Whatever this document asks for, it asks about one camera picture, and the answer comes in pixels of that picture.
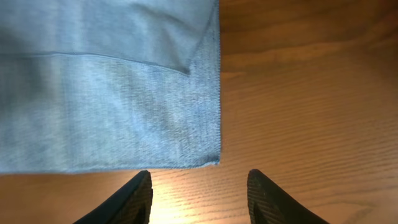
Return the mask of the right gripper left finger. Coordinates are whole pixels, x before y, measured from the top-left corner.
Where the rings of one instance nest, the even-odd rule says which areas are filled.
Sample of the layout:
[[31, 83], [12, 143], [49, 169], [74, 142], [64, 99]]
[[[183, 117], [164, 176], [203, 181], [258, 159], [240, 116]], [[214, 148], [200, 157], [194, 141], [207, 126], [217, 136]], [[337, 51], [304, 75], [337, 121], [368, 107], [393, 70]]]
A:
[[142, 170], [75, 224], [148, 224], [152, 199], [150, 172]]

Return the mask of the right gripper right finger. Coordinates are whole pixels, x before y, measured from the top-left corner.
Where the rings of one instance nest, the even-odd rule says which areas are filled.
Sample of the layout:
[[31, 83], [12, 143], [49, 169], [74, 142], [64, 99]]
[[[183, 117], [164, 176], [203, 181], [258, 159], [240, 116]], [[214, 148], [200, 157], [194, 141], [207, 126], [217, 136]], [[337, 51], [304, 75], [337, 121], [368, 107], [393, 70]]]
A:
[[247, 188], [251, 224], [328, 224], [258, 169], [249, 171]]

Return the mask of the blue cloth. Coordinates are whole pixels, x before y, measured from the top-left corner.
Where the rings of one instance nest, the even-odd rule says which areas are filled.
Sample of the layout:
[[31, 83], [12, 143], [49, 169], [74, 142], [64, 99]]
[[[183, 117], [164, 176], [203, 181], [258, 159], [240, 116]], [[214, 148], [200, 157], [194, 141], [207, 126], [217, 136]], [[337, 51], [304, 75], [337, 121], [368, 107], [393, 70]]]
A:
[[219, 3], [1, 2], [1, 172], [221, 157]]

